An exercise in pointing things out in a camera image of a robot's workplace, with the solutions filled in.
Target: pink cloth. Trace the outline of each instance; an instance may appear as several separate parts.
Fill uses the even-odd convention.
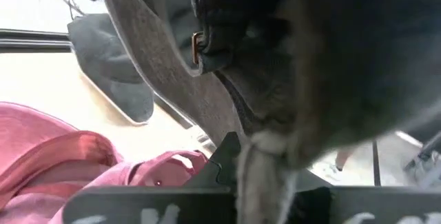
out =
[[[85,187],[179,186],[207,161],[199,152],[176,151],[143,163],[124,162],[104,136],[4,102],[0,151],[0,223],[11,224],[61,224],[63,206]]]

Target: metal clip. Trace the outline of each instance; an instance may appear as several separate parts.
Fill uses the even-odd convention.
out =
[[[199,38],[203,35],[203,32],[195,32],[192,36],[192,52],[193,52],[193,63],[198,65],[198,42]]]

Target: pink jacket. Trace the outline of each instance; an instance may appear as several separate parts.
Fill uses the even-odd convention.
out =
[[[85,187],[178,186],[206,162],[199,152],[176,151],[127,163],[100,134],[78,131],[37,110],[2,102],[0,150],[0,223],[8,224],[61,224],[64,204]],[[189,159],[192,166],[176,156]]]

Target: pink fabric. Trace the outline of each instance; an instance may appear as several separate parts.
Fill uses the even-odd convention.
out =
[[[121,161],[100,134],[0,102],[0,223],[61,224],[63,206],[85,187],[179,186],[206,163],[199,152],[166,152],[143,163]],[[188,158],[191,167],[176,159]]]

